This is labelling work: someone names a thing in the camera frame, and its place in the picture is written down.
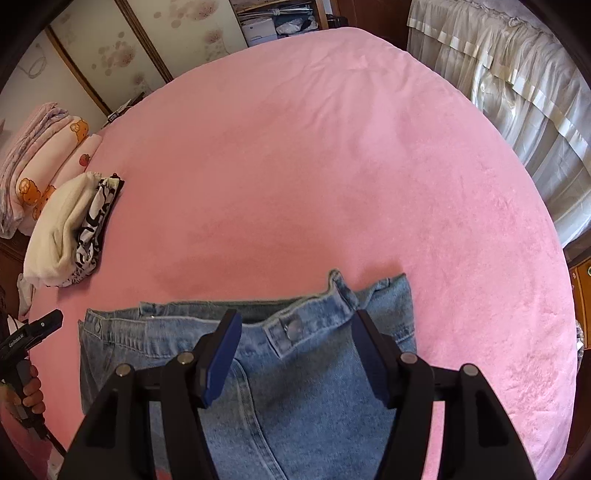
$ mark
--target blue denim jeans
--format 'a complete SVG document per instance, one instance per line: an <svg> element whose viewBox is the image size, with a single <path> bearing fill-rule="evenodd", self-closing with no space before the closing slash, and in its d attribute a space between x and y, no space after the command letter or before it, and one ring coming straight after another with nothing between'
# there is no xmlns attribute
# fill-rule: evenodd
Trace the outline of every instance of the blue denim jeans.
<svg viewBox="0 0 591 480"><path fill-rule="evenodd" d="M366 309L402 351L416 352L405 275L354 293L334 270L325 293L299 299L89 310L79 325L83 410L117 365L164 365L214 331L228 308L243 317L242 337L221 397L200 410L219 478L374 478L394 411L374 398L349 320ZM151 406L154 455L167 469L159 408Z"/></svg>

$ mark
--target white box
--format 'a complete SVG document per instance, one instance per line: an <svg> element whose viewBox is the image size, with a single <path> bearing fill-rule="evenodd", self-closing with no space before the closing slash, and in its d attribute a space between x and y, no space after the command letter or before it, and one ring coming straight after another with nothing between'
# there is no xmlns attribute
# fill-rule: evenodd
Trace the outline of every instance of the white box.
<svg viewBox="0 0 591 480"><path fill-rule="evenodd" d="M249 47L265 43L271 40L277 40L277 31L272 18L253 18L247 20L242 25L244 38Z"/></svg>

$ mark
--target metal button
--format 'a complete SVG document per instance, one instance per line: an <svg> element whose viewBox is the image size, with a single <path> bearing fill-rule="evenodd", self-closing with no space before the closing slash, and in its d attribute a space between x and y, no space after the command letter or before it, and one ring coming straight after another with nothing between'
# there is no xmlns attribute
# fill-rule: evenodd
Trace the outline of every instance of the metal button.
<svg viewBox="0 0 591 480"><path fill-rule="evenodd" d="M476 365L466 364L464 365L463 370L469 377L475 377L478 375L478 367Z"/></svg>
<svg viewBox="0 0 591 480"><path fill-rule="evenodd" d="M418 357L412 352L404 352L400 355L400 360L402 360L405 364L415 364L417 363Z"/></svg>
<svg viewBox="0 0 591 480"><path fill-rule="evenodd" d="M302 323L301 319L295 318L293 319L286 327L285 333L287 334L287 338L292 342L297 342L301 339L302 334L304 333L304 324Z"/></svg>
<svg viewBox="0 0 591 480"><path fill-rule="evenodd" d="M177 360L181 365L187 365L191 363L194 358L195 357L191 352L183 352L178 355Z"/></svg>
<svg viewBox="0 0 591 480"><path fill-rule="evenodd" d="M115 373L117 375L119 375L120 377L124 377L125 375L128 375L129 372L131 372L131 366L129 366L128 364L121 364L120 366L118 366L115 369Z"/></svg>

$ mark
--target white sheer curtain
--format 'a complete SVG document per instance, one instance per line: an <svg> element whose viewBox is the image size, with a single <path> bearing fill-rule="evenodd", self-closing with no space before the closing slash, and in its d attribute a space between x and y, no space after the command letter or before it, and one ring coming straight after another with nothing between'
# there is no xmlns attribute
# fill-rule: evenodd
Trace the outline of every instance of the white sheer curtain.
<svg viewBox="0 0 591 480"><path fill-rule="evenodd" d="M591 91L560 42L466 0L413 0L408 51L499 130L565 246L591 223Z"/></svg>

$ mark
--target pink bed sheet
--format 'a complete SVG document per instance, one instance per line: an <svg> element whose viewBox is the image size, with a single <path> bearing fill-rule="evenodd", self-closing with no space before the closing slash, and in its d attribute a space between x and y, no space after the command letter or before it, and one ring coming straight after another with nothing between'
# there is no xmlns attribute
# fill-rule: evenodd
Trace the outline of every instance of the pink bed sheet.
<svg viewBox="0 0 591 480"><path fill-rule="evenodd" d="M32 351L47 423L82 420L77 321L141 300L270 299L406 272L418 353L479 365L535 466L566 448L576 356L569 276L528 174L460 92L353 28L249 48L159 89L104 132L92 161L125 187L100 269L44 288L31 318L64 326ZM436 477L443 409L423 478Z"/></svg>

